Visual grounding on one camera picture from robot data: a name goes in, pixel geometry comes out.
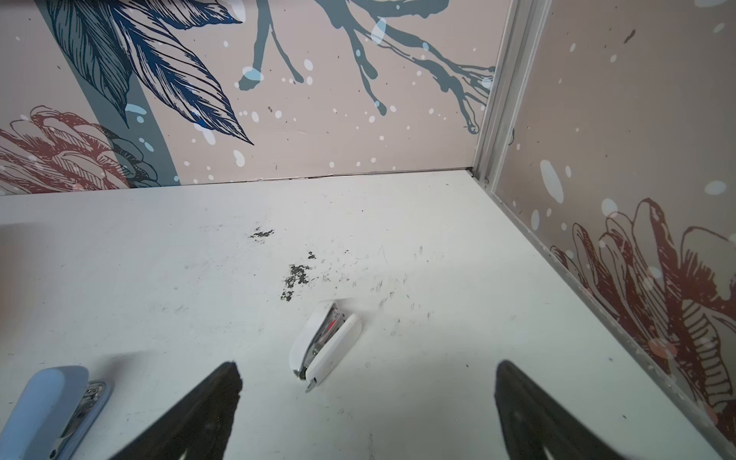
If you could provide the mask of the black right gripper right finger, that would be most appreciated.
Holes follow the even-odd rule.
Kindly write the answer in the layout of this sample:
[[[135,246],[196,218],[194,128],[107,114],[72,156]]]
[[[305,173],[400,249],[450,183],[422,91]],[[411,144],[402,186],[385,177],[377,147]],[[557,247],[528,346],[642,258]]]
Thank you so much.
[[[496,368],[494,400],[511,459],[620,459],[517,365]]]

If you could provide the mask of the white mini stapler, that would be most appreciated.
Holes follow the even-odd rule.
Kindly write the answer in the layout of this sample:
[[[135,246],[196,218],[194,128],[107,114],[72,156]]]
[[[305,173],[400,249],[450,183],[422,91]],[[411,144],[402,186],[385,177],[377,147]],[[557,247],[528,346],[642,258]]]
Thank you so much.
[[[337,300],[323,302],[309,316],[289,351],[289,369],[310,393],[334,371],[357,343],[361,318]]]

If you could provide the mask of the light blue stapler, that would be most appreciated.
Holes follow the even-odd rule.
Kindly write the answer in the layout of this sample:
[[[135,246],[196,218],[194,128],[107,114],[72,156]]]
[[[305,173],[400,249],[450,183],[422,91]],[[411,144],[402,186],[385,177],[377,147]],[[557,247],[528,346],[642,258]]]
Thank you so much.
[[[35,373],[1,431],[1,457],[72,458],[112,391],[111,383],[92,381],[80,365]]]

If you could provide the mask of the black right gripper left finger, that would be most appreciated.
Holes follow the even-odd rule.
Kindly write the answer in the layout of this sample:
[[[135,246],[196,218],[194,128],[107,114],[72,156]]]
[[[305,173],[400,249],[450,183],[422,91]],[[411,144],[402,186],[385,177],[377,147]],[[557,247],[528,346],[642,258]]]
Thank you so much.
[[[224,362],[113,457],[222,459],[242,390],[237,364]]]

